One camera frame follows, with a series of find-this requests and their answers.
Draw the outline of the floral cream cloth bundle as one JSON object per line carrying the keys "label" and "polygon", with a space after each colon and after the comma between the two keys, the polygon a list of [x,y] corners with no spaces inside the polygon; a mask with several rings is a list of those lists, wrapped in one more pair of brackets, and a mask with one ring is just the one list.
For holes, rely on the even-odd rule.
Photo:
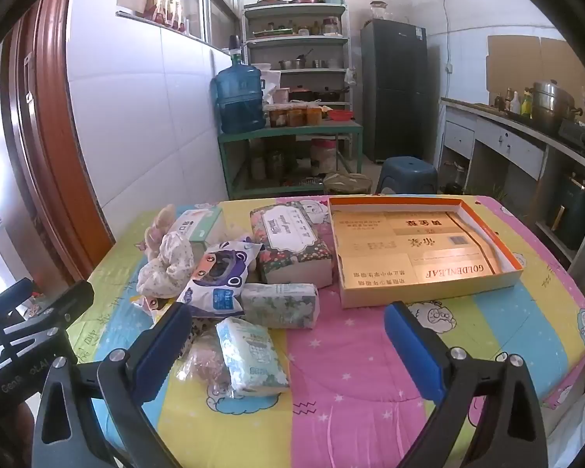
{"label": "floral cream cloth bundle", "polygon": [[161,241],[158,256],[139,271],[137,293],[154,299],[176,298],[189,282],[195,268],[190,241],[177,231]]}

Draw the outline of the clear bag pink item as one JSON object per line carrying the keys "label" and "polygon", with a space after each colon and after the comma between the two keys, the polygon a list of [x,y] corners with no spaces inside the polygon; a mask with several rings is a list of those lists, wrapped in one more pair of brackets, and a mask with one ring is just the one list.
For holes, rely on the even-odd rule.
{"label": "clear bag pink item", "polygon": [[180,381],[200,381],[215,398],[232,396],[230,373],[214,326],[187,341],[175,376]]}

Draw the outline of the purple cartoon wipes pack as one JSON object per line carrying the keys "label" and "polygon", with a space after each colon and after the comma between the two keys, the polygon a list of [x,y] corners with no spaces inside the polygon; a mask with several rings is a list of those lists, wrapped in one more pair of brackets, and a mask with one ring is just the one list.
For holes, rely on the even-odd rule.
{"label": "purple cartoon wipes pack", "polygon": [[227,241],[209,247],[177,301],[188,304],[193,318],[241,316],[244,311],[239,297],[250,264],[261,249],[261,244],[250,241]]}

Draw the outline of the pale green tissue pack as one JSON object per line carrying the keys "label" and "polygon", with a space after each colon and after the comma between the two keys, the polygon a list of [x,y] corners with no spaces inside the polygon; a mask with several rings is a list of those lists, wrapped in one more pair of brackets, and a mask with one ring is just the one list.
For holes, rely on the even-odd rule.
{"label": "pale green tissue pack", "polygon": [[234,393],[271,396],[289,388],[267,328],[228,317],[217,323],[216,332]]}

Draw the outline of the grey green tissue pack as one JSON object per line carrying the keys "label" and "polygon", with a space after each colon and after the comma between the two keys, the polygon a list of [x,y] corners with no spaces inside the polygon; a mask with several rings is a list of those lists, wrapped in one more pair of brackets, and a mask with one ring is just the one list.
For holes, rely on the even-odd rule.
{"label": "grey green tissue pack", "polygon": [[239,302],[247,321],[266,328],[311,330],[320,312],[318,289],[312,283],[248,283]]}

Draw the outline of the pink plush bunny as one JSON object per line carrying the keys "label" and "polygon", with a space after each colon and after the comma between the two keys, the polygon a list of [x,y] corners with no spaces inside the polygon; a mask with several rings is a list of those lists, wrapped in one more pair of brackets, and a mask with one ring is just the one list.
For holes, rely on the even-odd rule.
{"label": "pink plush bunny", "polygon": [[144,231],[144,241],[142,241],[141,249],[149,261],[159,255],[162,239],[175,220],[176,208],[173,204],[169,204],[156,214],[152,224]]}

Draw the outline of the leopard print cloth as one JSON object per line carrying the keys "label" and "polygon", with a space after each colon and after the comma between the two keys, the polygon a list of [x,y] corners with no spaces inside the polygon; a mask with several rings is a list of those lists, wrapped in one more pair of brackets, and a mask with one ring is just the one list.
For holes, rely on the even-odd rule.
{"label": "leopard print cloth", "polygon": [[188,350],[190,350],[190,347],[192,346],[193,341],[196,340],[196,338],[198,336],[207,332],[209,330],[209,328],[213,328],[215,324],[216,324],[216,321],[214,319],[204,319],[204,318],[193,319],[192,323],[191,323],[191,330],[190,330],[189,336],[188,336],[186,342],[184,343],[183,351],[187,352]]}

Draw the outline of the green white tissue box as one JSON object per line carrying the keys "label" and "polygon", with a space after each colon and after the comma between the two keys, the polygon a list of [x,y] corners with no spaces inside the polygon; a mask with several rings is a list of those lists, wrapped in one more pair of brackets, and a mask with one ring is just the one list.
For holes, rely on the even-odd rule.
{"label": "green white tissue box", "polygon": [[223,209],[218,206],[188,209],[173,223],[170,231],[177,232],[190,243],[193,257],[199,262],[211,246],[226,240]]}

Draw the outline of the floral tissue pack large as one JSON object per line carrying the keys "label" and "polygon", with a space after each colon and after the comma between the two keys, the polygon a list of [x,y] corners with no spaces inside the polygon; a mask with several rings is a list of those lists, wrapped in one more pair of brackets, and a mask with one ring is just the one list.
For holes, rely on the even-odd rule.
{"label": "floral tissue pack large", "polygon": [[268,284],[313,284],[334,281],[334,258],[325,240],[328,209],[317,201],[288,201],[250,213],[253,241],[262,246],[258,264]]}

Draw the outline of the green metal shelf table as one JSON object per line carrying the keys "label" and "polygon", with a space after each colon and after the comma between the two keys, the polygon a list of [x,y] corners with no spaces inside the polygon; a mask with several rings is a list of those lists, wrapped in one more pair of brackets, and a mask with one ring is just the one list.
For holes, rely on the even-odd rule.
{"label": "green metal shelf table", "polygon": [[276,127],[226,134],[217,137],[227,195],[232,200],[294,195],[319,195],[324,191],[320,177],[312,173],[309,151],[312,140],[328,140],[336,145],[346,137],[357,151],[357,164],[341,152],[337,163],[347,172],[361,170],[362,125],[353,121],[327,121],[320,126]]}

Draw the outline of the blue water jug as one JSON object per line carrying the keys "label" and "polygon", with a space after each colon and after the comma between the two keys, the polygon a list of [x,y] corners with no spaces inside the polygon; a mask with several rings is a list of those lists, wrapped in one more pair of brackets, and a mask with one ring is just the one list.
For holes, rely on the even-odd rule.
{"label": "blue water jug", "polygon": [[244,64],[241,40],[229,37],[231,66],[214,77],[214,109],[225,134],[247,133],[266,125],[261,71]]}

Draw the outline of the steel steamer pot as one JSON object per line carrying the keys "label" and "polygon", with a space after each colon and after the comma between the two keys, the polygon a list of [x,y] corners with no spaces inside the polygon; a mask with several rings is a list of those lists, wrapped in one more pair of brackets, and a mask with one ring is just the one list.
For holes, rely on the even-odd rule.
{"label": "steel steamer pot", "polygon": [[561,89],[555,79],[535,82],[532,95],[532,119],[544,133],[555,135],[563,121],[581,116],[583,110],[575,105],[574,97]]}

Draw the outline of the black refrigerator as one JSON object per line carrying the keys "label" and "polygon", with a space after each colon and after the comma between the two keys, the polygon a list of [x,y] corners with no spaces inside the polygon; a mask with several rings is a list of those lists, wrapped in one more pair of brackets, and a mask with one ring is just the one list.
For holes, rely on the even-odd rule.
{"label": "black refrigerator", "polygon": [[364,154],[373,162],[421,158],[429,103],[426,30],[372,19],[360,39]]}

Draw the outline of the white storage shelf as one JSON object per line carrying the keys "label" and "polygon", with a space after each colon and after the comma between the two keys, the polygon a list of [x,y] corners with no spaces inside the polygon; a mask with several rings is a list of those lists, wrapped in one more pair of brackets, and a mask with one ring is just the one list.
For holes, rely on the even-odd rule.
{"label": "white storage shelf", "polygon": [[262,0],[242,12],[244,55],[331,108],[353,108],[349,8],[343,3]]}

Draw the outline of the brown wooden door frame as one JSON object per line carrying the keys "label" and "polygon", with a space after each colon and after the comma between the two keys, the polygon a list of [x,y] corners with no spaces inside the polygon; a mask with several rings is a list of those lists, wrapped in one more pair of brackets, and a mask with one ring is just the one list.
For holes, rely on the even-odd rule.
{"label": "brown wooden door frame", "polygon": [[3,43],[6,147],[32,233],[16,246],[41,289],[87,278],[114,239],[77,136],[67,78],[69,0],[37,0]]}

